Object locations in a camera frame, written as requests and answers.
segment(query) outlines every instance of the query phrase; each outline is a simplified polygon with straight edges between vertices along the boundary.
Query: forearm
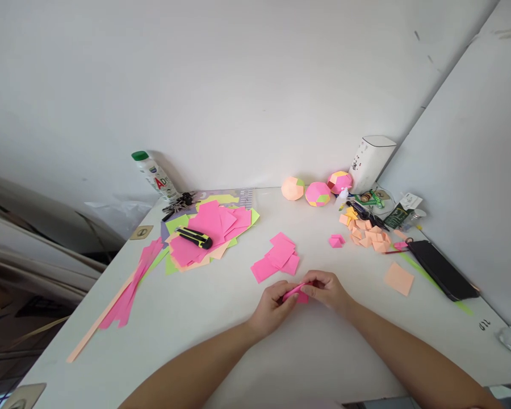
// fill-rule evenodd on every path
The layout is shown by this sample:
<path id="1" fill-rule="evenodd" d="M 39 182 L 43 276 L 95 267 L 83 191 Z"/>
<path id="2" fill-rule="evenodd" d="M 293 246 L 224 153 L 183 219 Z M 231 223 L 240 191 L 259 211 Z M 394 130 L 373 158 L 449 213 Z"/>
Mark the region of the forearm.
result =
<path id="1" fill-rule="evenodd" d="M 502 407 L 447 357 L 368 308 L 354 302 L 343 316 L 422 408 Z"/>
<path id="2" fill-rule="evenodd" d="M 246 324 L 222 332 L 159 368 L 119 409 L 199 408 L 257 341 Z"/>

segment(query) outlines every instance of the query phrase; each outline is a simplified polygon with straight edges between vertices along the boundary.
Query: peach origami ball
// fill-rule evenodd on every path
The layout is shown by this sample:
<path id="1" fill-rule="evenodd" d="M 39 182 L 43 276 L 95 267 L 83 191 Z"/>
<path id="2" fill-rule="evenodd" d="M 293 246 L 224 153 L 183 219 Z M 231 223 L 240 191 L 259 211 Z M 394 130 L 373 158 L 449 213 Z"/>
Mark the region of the peach origami ball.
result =
<path id="1" fill-rule="evenodd" d="M 342 170 L 332 173 L 328 179 L 328 188 L 335 194 L 339 194 L 341 190 L 350 189 L 351 187 L 352 176 Z"/>
<path id="2" fill-rule="evenodd" d="M 307 192 L 305 193 L 308 204 L 317 207 L 327 205 L 331 200 L 330 195 L 331 191 L 323 182 L 311 183 L 307 188 Z"/>
<path id="3" fill-rule="evenodd" d="M 289 177 L 282 183 L 282 194 L 288 200 L 297 200 L 305 193 L 305 182 Z"/>

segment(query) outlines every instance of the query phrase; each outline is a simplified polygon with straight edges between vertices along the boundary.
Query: green bottle cap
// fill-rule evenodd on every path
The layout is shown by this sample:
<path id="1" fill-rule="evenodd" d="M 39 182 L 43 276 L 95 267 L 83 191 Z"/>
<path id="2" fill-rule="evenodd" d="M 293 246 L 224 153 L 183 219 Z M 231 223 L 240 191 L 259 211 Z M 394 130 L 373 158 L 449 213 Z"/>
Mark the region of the green bottle cap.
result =
<path id="1" fill-rule="evenodd" d="M 137 162 L 149 158 L 149 155 L 145 151 L 135 152 L 131 154 L 131 156 Z"/>

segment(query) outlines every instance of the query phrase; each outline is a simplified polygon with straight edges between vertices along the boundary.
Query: small glass jar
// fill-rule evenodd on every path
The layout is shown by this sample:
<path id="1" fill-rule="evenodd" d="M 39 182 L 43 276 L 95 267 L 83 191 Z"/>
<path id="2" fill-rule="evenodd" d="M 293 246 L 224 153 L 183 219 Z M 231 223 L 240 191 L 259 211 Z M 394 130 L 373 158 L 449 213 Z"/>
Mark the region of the small glass jar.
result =
<path id="1" fill-rule="evenodd" d="M 405 220 L 400 224 L 399 230 L 406 232 L 409 231 L 411 227 L 414 227 L 419 224 L 420 219 L 426 217 L 426 212 L 424 210 L 415 209 L 413 212 L 407 216 Z"/>

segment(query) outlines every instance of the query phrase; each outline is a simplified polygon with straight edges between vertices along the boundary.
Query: person's left hand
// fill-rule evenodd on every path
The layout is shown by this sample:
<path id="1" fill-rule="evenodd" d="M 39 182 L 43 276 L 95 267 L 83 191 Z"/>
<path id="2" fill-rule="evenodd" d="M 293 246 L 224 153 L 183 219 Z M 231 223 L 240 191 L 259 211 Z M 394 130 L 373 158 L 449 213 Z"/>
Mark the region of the person's left hand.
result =
<path id="1" fill-rule="evenodd" d="M 289 297 L 282 305 L 278 304 L 278 300 L 298 285 L 282 280 L 265 289 L 254 314 L 246 321 L 258 340 L 272 334 L 294 309 L 298 294 Z"/>

